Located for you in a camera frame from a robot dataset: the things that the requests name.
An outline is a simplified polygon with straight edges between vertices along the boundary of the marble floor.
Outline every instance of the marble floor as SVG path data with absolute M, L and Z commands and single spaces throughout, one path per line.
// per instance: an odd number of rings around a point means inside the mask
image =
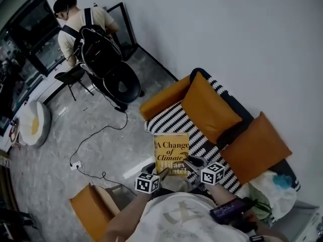
M 129 105 L 128 124 L 121 130 L 104 129 L 84 142 L 72 161 L 80 160 L 85 172 L 121 182 L 134 190 L 133 171 L 153 158 L 153 142 L 144 131 L 139 106 L 175 81 L 150 57 L 138 49 L 127 62 L 136 72 L 145 96 Z M 92 87 L 84 75 L 82 82 Z M 69 159 L 80 142 L 106 125 L 122 127 L 126 116 L 109 104 L 97 91 L 94 96 L 79 84 L 72 87 L 74 101 L 67 87 L 48 104 L 52 113 L 51 130 L 47 141 L 39 149 L 13 148 L 11 178 L 19 208 L 33 214 L 47 242 L 92 241 L 77 216 L 69 198 L 74 197 L 89 182 L 77 170 L 71 171 Z M 112 187 L 113 183 L 92 179 L 95 185 Z M 133 195 L 126 189 L 117 194 L 124 207 Z M 33 229 L 28 229 L 32 241 L 43 241 Z

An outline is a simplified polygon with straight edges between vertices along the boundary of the electrical outlet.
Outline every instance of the electrical outlet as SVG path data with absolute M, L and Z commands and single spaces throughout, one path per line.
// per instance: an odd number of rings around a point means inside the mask
M 77 168 L 81 168 L 81 161 L 72 164 L 71 170 L 76 170 Z

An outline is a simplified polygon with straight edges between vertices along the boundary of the black bag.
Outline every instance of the black bag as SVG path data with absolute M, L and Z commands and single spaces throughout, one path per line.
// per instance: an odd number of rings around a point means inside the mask
M 100 26 L 93 24 L 91 8 L 84 9 L 85 26 L 79 32 L 65 25 L 62 31 L 75 38 L 74 55 L 91 73 L 103 79 L 118 63 L 122 54 L 113 39 Z

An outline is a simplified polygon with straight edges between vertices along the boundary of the book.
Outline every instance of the book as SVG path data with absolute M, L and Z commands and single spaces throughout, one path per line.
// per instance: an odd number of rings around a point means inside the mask
M 153 135 L 156 173 L 161 173 L 165 168 L 170 168 L 168 175 L 187 176 L 187 169 L 183 160 L 189 151 L 188 133 L 156 133 Z

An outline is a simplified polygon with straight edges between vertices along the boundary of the white t-shirt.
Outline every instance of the white t-shirt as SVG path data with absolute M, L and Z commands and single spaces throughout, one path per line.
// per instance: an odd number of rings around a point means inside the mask
M 99 25 L 102 29 L 105 29 L 114 21 L 103 8 L 93 7 L 91 10 L 93 23 Z M 69 18 L 66 25 L 78 32 L 83 26 L 85 26 L 84 10 L 79 11 L 77 14 Z M 64 31 L 60 31 L 58 41 L 65 58 L 68 59 L 69 56 L 74 53 L 73 47 L 75 38 Z
M 250 241 L 240 230 L 217 224 L 209 214 L 215 207 L 212 200 L 200 195 L 160 196 L 148 202 L 135 232 L 127 241 Z M 281 240 L 268 238 L 266 241 Z

